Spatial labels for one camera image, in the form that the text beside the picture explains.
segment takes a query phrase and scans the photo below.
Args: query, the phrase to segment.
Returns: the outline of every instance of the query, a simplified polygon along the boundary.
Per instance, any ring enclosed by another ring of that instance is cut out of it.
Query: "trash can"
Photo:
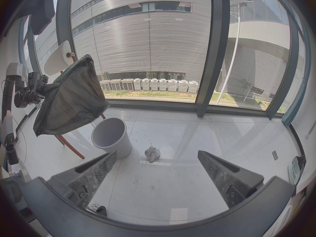
[[[126,132],[126,124],[120,118],[107,118],[93,129],[92,143],[105,152],[116,150],[117,158],[122,159],[129,155],[132,144]]]

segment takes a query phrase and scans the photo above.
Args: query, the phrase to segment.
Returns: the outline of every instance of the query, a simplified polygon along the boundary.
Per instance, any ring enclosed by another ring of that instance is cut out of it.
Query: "tiled floor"
[[[181,224],[227,210],[197,158],[198,150],[257,172],[264,176],[264,182],[275,175],[288,181],[288,164],[300,154],[292,132],[280,119],[220,114],[198,118],[189,112],[126,108],[109,108],[104,114],[126,122],[133,145],[126,158],[117,160],[92,201],[108,208],[108,218],[118,221]],[[101,117],[65,135],[84,160],[53,136],[41,135],[39,143],[29,143],[36,140],[34,133],[27,132],[34,119],[35,115],[22,128],[27,144],[25,165],[32,178],[47,180],[104,153],[91,142],[91,132]],[[150,145],[161,152],[153,163],[144,155]],[[272,156],[274,150],[277,160]]]

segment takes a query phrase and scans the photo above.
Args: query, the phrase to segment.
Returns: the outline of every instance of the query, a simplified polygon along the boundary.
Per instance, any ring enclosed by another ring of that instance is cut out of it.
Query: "blue curtain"
[[[300,88],[298,90],[297,95],[294,98],[293,103],[290,105],[290,107],[287,109],[286,113],[282,117],[282,121],[286,126],[289,126],[292,121],[294,120],[305,95],[307,82],[309,78],[309,74],[311,71],[311,47],[310,47],[310,41],[307,33],[307,29],[301,20],[302,30],[304,36],[302,36],[304,44],[305,44],[305,68],[304,68],[304,76],[302,79],[302,83],[300,85]]]

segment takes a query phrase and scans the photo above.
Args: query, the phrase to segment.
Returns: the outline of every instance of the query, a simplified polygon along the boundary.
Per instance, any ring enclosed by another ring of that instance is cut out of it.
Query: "building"
[[[271,101],[289,59],[290,27],[277,0],[231,0],[221,91],[240,31],[225,92]],[[200,83],[211,28],[211,0],[72,0],[71,28],[78,57],[90,54],[99,80],[165,78]],[[57,48],[53,22],[35,41],[41,69]]]

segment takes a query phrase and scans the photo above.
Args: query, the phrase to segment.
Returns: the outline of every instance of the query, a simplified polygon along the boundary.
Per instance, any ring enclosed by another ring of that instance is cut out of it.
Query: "robotic arm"
[[[8,171],[10,176],[20,176],[24,181],[29,181],[29,175],[24,164],[18,159],[14,148],[13,118],[11,114],[13,89],[14,104],[17,108],[25,108],[31,103],[38,104],[45,98],[47,93],[59,86],[59,83],[48,83],[48,76],[31,72],[28,74],[27,86],[25,87],[26,68],[20,63],[10,63],[4,83],[2,96],[2,127],[1,140],[6,149],[9,162]]]

